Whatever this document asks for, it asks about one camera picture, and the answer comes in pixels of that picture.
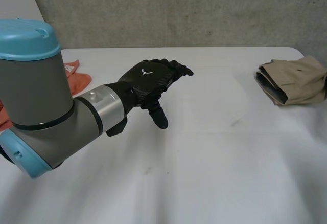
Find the concrete wall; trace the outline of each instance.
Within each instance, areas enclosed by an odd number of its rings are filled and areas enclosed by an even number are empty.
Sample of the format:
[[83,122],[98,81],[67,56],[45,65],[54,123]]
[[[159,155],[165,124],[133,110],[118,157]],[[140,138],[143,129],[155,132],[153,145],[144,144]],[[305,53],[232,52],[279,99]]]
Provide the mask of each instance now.
[[327,63],[326,0],[36,0],[64,48],[288,46]]

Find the khaki cloth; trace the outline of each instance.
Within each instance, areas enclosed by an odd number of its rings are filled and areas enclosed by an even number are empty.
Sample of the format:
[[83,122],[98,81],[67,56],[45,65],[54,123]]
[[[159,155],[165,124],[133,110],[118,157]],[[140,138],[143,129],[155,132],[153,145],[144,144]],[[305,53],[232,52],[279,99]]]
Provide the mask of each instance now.
[[275,105],[291,105],[324,101],[326,76],[327,69],[307,56],[260,65],[255,79]]

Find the blue end cap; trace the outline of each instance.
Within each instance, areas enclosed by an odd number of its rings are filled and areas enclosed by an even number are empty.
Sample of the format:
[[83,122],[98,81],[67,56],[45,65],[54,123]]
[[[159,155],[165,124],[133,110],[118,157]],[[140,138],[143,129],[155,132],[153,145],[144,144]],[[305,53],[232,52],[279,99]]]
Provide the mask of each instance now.
[[37,20],[0,19],[0,59],[31,61],[60,52],[55,30]]
[[38,178],[52,168],[10,129],[0,135],[0,145],[12,162],[31,178]]

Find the robotic hand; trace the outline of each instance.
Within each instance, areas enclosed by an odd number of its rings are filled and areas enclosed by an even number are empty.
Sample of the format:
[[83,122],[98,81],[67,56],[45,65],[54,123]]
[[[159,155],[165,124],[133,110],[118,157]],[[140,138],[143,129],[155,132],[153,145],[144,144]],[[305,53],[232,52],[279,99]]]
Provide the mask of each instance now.
[[36,20],[0,19],[0,99],[13,127],[0,135],[0,154],[31,178],[57,168],[104,131],[122,132],[134,107],[159,128],[168,121],[159,99],[181,76],[173,60],[144,60],[116,83],[72,98],[54,29]]
[[[125,73],[118,83],[108,86],[115,90],[115,87],[123,86],[123,83],[129,84],[136,97],[135,103],[130,104],[128,109],[130,106],[140,106],[141,109],[148,110],[153,122],[159,128],[165,129],[168,127],[168,121],[159,99],[173,82],[186,75],[192,76],[193,72],[176,60],[171,62],[166,59],[144,60]],[[113,136],[122,132],[126,123],[127,117],[107,131],[107,134]]]

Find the white table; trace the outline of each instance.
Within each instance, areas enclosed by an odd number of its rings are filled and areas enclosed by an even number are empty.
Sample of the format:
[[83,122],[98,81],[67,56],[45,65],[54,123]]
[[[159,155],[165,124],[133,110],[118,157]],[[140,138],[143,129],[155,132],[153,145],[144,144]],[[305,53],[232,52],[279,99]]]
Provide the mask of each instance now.
[[195,74],[163,95],[166,130],[156,128],[146,111],[133,109],[121,135],[102,135],[37,180],[0,158],[1,223],[327,223],[324,104],[276,107],[253,79],[260,64],[295,60],[299,51],[62,54],[65,62],[79,59],[78,72],[93,77],[87,89],[115,82],[144,59],[176,59]]
[[35,0],[0,0],[0,18],[17,17],[43,21]]

